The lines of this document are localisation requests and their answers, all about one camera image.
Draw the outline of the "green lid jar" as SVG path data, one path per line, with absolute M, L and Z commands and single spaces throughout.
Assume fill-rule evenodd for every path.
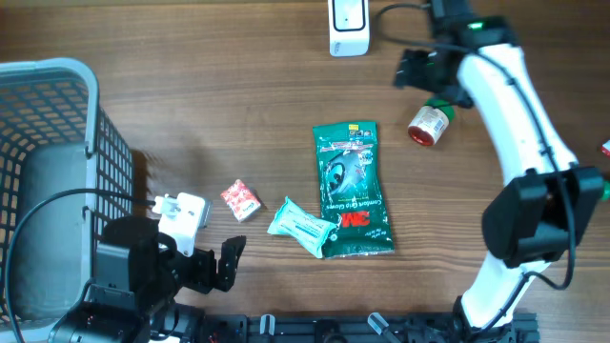
M 417 112 L 408 127 L 409 136 L 422 146 L 434 146 L 455 118 L 453 106 L 431 98 Z

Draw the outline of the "small red snack box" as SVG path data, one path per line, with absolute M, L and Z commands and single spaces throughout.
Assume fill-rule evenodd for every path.
M 221 197 L 238 222 L 246 220 L 262 206 L 255 193 L 240 179 L 222 192 Z

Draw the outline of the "mint green tissue pack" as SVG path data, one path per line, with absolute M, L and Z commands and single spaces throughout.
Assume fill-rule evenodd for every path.
M 337 224 L 317 218 L 303 211 L 288 196 L 285 203 L 275 213 L 267 233 L 271 235 L 289 235 L 311 253 L 322 259 L 322 247 Z

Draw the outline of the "green 3M gloves package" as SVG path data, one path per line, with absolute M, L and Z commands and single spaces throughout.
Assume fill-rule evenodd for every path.
M 377 177 L 376 122 L 313 128 L 320 217 L 336 227 L 322 246 L 330 258 L 392 253 L 395 244 Z

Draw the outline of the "red sauce bottle green cap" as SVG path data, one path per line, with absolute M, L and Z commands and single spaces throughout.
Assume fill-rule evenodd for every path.
M 610 199 L 610 182 L 605 181 L 603 184 L 603 193 L 602 193 L 601 200 L 607 201 L 609 199 Z

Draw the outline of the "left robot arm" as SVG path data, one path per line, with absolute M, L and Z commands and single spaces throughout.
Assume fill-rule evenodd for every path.
M 226 240 L 221 254 L 185 256 L 157 221 L 138 216 L 110 222 L 95 251 L 92 280 L 51 330 L 51 342 L 237 342 L 242 335 L 174 298 L 183 288 L 227 292 L 247 239 Z

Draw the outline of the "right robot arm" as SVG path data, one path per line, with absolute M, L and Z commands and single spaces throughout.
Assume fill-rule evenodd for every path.
M 560 259 L 568 272 L 575 269 L 606 182 L 597 168 L 581 166 L 555 131 L 504 18 L 479 16 L 465 1 L 427 1 L 423 9 L 432 38 L 406 42 L 396 85 L 476 108 L 503 175 L 502 191 L 481 218 L 488 252 L 456 302 L 451 336 L 517 336 L 513 313 L 531 282 Z

